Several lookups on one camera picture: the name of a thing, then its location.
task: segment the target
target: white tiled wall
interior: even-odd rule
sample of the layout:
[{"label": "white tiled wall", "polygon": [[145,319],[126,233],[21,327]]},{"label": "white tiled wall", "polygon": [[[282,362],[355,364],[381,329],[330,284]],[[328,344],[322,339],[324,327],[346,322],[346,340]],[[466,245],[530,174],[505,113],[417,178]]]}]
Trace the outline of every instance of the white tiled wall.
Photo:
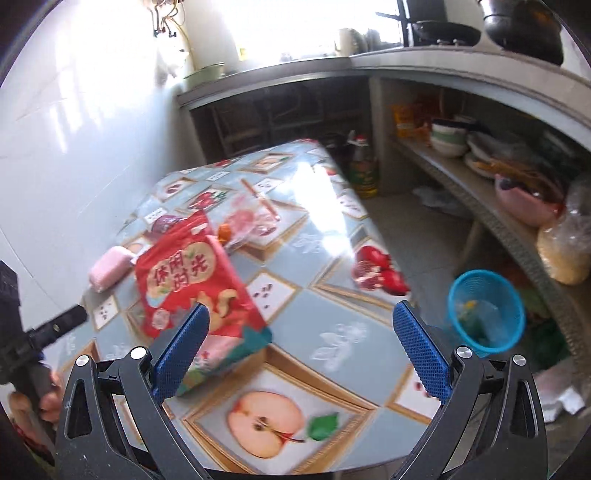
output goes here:
[{"label": "white tiled wall", "polygon": [[77,302],[150,187],[191,165],[161,65],[141,0],[64,0],[0,87],[0,260],[25,327]]}]

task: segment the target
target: green bowl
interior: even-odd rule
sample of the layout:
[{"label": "green bowl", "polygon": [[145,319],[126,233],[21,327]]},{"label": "green bowl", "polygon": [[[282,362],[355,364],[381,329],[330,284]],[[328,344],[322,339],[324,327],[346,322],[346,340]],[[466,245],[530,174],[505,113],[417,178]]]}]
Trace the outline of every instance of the green bowl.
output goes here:
[{"label": "green bowl", "polygon": [[431,132],[433,138],[449,144],[454,145],[466,145],[466,136],[458,134],[442,134],[441,132]]}]

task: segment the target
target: kitchen counter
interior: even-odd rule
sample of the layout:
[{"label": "kitchen counter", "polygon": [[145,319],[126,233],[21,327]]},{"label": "kitchen counter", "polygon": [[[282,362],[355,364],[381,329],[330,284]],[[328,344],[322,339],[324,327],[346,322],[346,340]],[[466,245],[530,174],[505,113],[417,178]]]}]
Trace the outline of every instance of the kitchen counter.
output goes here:
[{"label": "kitchen counter", "polygon": [[229,75],[177,100],[191,110],[274,85],[354,75],[431,83],[491,98],[543,119],[591,150],[591,83],[550,63],[506,51],[412,47],[298,60]]}]

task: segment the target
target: plastic bag of food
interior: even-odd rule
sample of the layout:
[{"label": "plastic bag of food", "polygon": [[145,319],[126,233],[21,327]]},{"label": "plastic bag of food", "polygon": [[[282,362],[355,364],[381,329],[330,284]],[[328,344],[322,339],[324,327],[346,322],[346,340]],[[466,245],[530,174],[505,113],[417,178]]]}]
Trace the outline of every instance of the plastic bag of food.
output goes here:
[{"label": "plastic bag of food", "polygon": [[231,202],[225,202],[216,209],[217,221],[213,221],[212,226],[226,252],[240,248],[253,237],[268,235],[277,228],[279,215],[276,210],[269,209],[270,204],[262,194],[238,193]]},{"label": "plastic bag of food", "polygon": [[569,188],[563,214],[538,233],[538,253],[553,279],[576,285],[591,270],[591,175]]},{"label": "plastic bag of food", "polygon": [[146,335],[155,338],[177,325],[197,302],[209,311],[209,334],[181,393],[271,341],[267,324],[201,211],[173,225],[138,259],[135,274]]}]

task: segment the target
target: black pot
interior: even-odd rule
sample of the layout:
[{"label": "black pot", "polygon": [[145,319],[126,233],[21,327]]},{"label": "black pot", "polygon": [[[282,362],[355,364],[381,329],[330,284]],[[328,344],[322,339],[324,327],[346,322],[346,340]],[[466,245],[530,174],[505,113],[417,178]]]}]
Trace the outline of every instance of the black pot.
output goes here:
[{"label": "black pot", "polygon": [[418,37],[430,45],[466,45],[473,47],[480,41],[480,30],[451,22],[423,20],[413,23],[413,30]]},{"label": "black pot", "polygon": [[488,36],[502,48],[562,65],[562,25],[538,0],[478,0]]}]

